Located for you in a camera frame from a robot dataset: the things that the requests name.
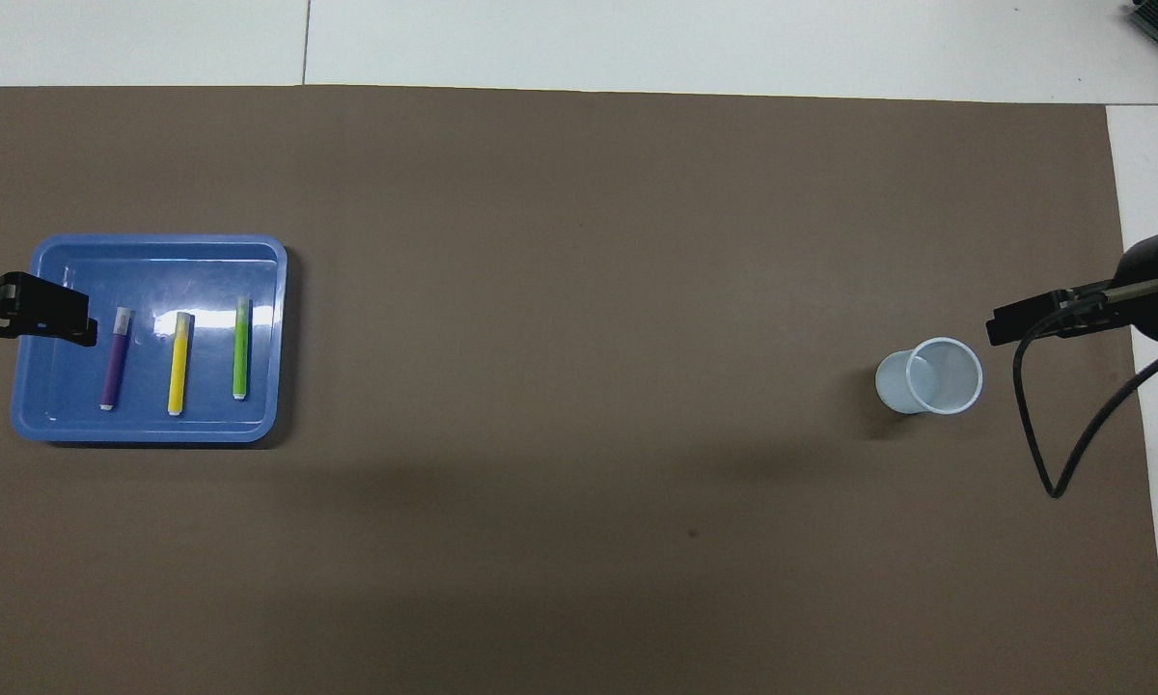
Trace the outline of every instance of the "plastic tray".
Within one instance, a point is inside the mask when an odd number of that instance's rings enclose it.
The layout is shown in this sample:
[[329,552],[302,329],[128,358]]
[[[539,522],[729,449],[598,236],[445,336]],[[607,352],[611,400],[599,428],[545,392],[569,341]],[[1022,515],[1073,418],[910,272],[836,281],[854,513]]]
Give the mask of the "plastic tray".
[[[249,444],[279,405],[287,251],[255,234],[60,234],[31,272],[89,295],[98,344],[20,339],[12,420],[28,439],[127,444]],[[235,303],[251,297],[249,393],[232,396]],[[98,409],[117,307],[133,309],[124,381]],[[168,415],[177,312],[193,314],[185,408]]]

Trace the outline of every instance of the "clear plastic cup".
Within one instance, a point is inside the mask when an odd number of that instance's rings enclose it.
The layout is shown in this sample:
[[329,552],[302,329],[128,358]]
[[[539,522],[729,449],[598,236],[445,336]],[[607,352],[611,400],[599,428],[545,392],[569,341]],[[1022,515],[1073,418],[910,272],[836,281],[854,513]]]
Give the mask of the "clear plastic cup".
[[957,415],[982,394],[982,363],[959,339],[924,339],[880,361],[875,390],[897,414]]

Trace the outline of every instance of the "brown mat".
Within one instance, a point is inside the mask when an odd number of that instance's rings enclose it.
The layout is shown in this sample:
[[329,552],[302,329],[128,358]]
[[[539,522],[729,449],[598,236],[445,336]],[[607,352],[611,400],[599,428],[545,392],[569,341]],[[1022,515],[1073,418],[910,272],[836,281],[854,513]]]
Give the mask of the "brown mat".
[[[9,425],[0,693],[1158,693],[1135,404],[1064,500],[990,309],[1121,255],[1100,107],[0,89],[0,273],[58,233],[292,250],[258,449]],[[872,373],[975,348],[967,414]],[[1129,336],[1031,352],[1056,461]]]

